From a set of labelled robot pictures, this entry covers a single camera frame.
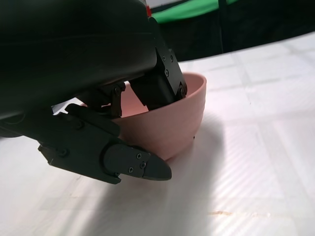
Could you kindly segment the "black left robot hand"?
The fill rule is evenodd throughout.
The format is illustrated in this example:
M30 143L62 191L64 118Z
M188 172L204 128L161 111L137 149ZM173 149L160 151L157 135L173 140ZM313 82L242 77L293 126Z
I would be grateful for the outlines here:
M51 166L117 184L120 175L172 177L158 155L120 139L129 81L149 110L187 85L139 0L3 0L0 134L39 142Z

